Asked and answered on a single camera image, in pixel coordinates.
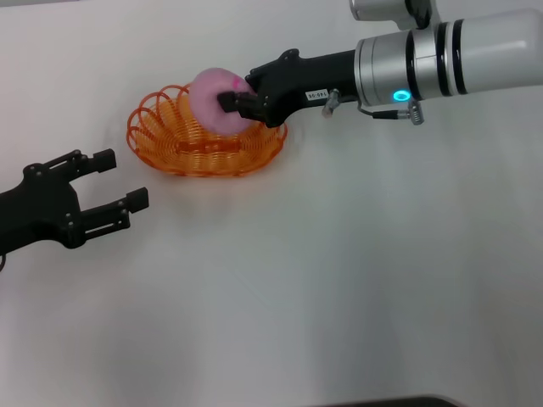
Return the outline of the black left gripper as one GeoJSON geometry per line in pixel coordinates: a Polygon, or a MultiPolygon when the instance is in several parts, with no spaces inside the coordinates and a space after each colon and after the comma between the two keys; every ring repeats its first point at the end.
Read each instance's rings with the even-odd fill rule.
{"type": "Polygon", "coordinates": [[[130,215],[149,206],[147,188],[81,212],[70,184],[82,176],[115,167],[112,149],[92,156],[74,150],[45,164],[25,167],[22,182],[1,194],[1,254],[45,240],[73,249],[88,240],[128,229],[130,215]]]}

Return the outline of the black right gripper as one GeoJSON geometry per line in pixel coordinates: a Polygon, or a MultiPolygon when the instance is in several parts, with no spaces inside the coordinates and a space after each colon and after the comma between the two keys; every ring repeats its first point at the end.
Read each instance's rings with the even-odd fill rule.
{"type": "Polygon", "coordinates": [[[277,127],[301,109],[324,105],[326,92],[337,90],[342,103],[356,101],[354,62],[353,50],[304,59],[290,49],[245,77],[255,94],[222,92],[216,99],[225,113],[277,127]]]}

